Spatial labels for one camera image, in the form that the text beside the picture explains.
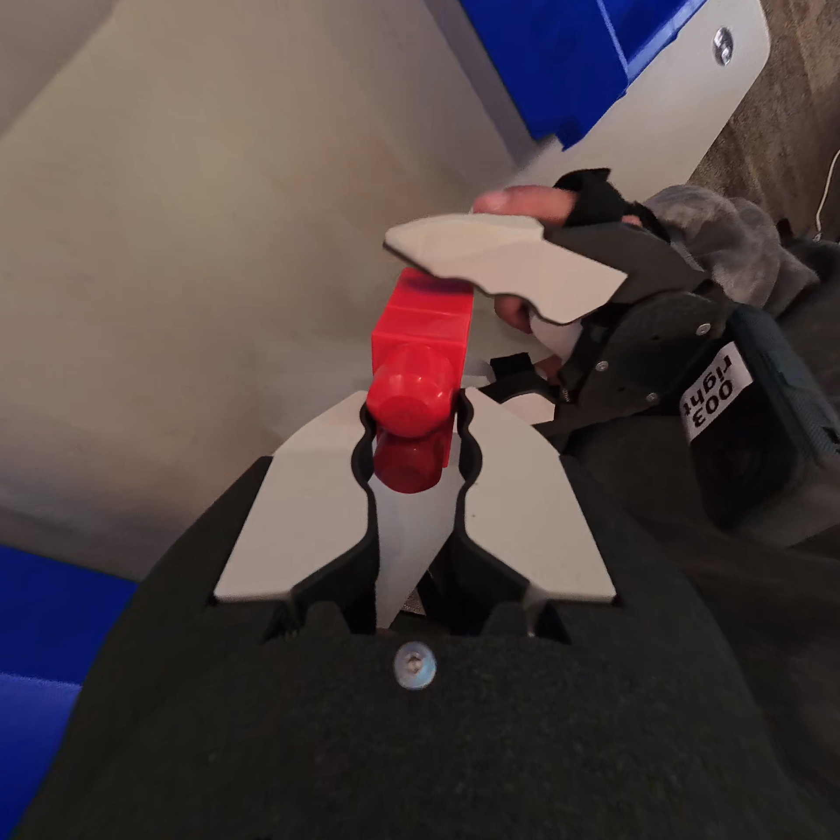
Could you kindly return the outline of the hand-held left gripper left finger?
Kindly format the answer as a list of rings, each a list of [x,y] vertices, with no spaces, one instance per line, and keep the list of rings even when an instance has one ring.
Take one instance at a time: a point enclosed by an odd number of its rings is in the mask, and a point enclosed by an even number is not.
[[[285,606],[288,630],[331,602],[353,631],[376,627],[381,552],[373,476],[375,422],[357,391],[273,454],[215,590],[219,602]]]

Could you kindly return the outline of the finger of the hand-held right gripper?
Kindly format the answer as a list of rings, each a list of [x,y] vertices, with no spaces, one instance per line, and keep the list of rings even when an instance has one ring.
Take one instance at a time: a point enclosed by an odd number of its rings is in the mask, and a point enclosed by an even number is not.
[[[531,426],[552,422],[559,403],[559,388],[530,358],[468,358],[463,387],[476,388]]]
[[[546,322],[565,325],[606,305],[627,273],[544,237],[535,219],[454,213],[389,228],[384,247],[439,279],[463,280],[488,297],[516,297]]]

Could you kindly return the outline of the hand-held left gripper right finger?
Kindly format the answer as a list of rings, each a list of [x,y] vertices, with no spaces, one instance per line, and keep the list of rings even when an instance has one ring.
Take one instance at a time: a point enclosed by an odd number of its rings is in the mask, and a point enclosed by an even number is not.
[[[527,632],[551,605],[613,606],[617,590],[559,452],[488,394],[458,399],[463,485],[451,535],[451,585],[481,621],[522,609]]]

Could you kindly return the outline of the red two-stud toy block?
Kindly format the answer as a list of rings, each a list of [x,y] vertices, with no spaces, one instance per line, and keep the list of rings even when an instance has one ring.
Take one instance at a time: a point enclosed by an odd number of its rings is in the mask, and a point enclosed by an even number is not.
[[[430,490],[448,465],[473,308],[469,283],[405,268],[374,326],[366,406],[374,473],[390,490]]]

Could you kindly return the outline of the blue plastic storage bin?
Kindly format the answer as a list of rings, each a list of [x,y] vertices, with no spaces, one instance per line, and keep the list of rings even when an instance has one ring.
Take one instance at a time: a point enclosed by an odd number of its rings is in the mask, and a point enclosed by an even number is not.
[[[704,1],[461,1],[528,134],[568,149]]]
[[[1,548],[1,838],[46,777],[81,685],[137,587]]]

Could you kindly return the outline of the person's right hand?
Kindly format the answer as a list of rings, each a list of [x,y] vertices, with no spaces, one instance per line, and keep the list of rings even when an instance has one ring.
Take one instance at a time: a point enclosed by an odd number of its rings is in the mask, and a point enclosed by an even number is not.
[[[579,194],[556,187],[517,185],[486,192],[473,202],[474,214],[530,217],[543,225],[561,226],[572,214]],[[499,319],[508,326],[531,334],[529,306],[517,297],[501,296],[494,300]]]

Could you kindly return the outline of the person's dark clothing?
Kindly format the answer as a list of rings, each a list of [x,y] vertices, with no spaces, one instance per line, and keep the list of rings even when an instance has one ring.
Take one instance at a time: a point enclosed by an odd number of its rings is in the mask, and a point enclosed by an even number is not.
[[[618,590],[560,609],[597,662],[584,836],[838,838],[838,526],[716,526],[680,419],[565,461]]]

